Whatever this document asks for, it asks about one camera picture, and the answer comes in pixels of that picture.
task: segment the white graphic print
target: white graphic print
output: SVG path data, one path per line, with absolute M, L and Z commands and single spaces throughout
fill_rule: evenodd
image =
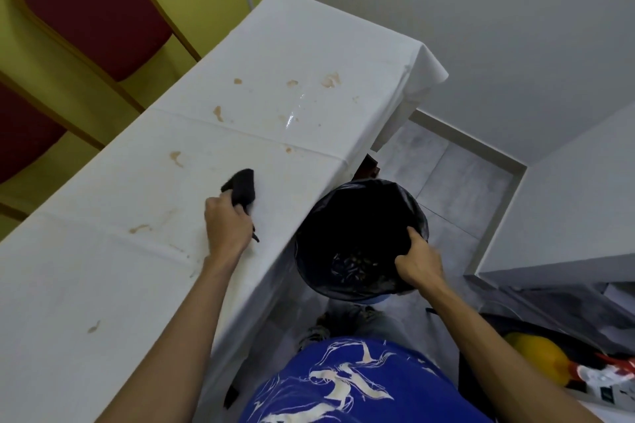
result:
M 247 421 L 250 421 L 256 411 L 266 403 L 271 402 L 274 398 L 278 399 L 292 392 L 293 384 L 284 385 L 284 383 L 296 380 L 298 382 L 310 382 L 315 385 L 333 385 L 332 391 L 324 397 L 326 400 L 330 400 L 333 404 L 329 403 L 310 403 L 303 406 L 294 406 L 291 408 L 285 408 L 282 412 L 276 414 L 268 414 L 258 421 L 264 423 L 311 423 L 317 421 L 323 417 L 338 419 L 336 415 L 327 415 L 332 411 L 343 411 L 347 413 L 353 408 L 355 389 L 362 399 L 370 398 L 372 400 L 390 399 L 393 397 L 386 391 L 383 386 L 372 382 L 364 375 L 362 375 L 358 369 L 361 368 L 378 368 L 382 366 L 388 358 L 395 353 L 384 351 L 379 358 L 372 358 L 368 346 L 361 340 L 338 340 L 331 343 L 326 349 L 326 353 L 322 359 L 315 365 L 323 365 L 329 355 L 343 347 L 359 346 L 362 350 L 361 360 L 356 363 L 341 363 L 335 367 L 326 366 L 324 368 L 312 370 L 309 372 L 307 378 L 303 377 L 290 377 L 281 380 L 279 377 L 271 380 L 256 396 L 254 409 L 251 412 Z

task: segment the left hand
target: left hand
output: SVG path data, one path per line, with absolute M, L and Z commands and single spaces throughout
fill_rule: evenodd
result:
M 205 200 L 205 223 L 210 256 L 205 269 L 234 272 L 242 252 L 251 241 L 253 223 L 241 205 L 232 206 L 232 191 Z

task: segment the blue shirt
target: blue shirt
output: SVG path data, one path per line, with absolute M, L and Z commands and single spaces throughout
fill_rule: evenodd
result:
M 241 422 L 488 422 L 425 356 L 389 341 L 335 338 L 262 385 Z

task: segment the table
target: table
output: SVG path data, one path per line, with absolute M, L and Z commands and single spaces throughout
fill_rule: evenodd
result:
M 446 77 L 421 42 L 263 0 L 0 244 L 0 420 L 99 415 L 200 271 L 205 198 L 250 167 L 260 242 L 231 279 L 195 420 L 218 416 L 297 227 Z

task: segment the trash bin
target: trash bin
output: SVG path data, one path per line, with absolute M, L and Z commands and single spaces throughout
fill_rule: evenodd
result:
M 347 182 L 317 202 L 298 229 L 298 271 L 318 293 L 344 301 L 412 290 L 394 264 L 409 251 L 408 226 L 427 241 L 427 220 L 406 189 L 383 179 Z

